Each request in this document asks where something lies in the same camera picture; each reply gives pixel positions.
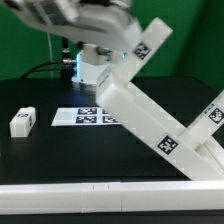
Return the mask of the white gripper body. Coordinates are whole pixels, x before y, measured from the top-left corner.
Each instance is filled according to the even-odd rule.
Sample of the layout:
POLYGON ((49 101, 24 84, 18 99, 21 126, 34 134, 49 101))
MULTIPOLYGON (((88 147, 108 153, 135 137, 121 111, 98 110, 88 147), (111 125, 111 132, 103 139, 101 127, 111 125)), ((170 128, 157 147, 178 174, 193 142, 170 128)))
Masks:
POLYGON ((27 26, 120 52, 130 51, 142 28, 130 0, 0 0, 27 26))

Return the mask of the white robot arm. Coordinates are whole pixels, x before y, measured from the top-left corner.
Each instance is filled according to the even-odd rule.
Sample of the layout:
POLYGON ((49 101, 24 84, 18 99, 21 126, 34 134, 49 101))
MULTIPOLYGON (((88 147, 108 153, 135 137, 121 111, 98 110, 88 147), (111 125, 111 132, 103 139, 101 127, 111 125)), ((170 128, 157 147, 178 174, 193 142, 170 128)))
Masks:
POLYGON ((134 48, 142 28, 132 0, 0 0, 29 27, 61 36, 80 48, 70 80, 94 89, 108 67, 134 48))

